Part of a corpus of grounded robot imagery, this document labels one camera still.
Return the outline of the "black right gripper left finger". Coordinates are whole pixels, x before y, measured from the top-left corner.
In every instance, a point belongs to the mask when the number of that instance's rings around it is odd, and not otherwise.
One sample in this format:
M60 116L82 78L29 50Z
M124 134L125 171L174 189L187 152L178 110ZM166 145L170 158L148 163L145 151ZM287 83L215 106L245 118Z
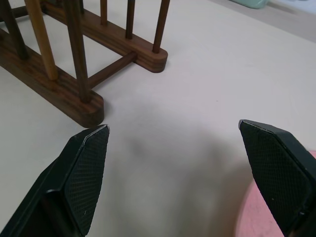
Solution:
M2 237L84 237L100 196L108 125L72 136L36 179L1 232Z

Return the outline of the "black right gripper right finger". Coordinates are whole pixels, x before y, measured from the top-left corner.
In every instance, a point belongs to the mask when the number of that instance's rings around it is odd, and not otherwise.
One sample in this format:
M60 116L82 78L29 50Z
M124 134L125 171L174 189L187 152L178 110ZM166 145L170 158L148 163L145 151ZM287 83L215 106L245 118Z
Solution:
M316 235L316 159L288 131L239 122L254 181L285 237Z

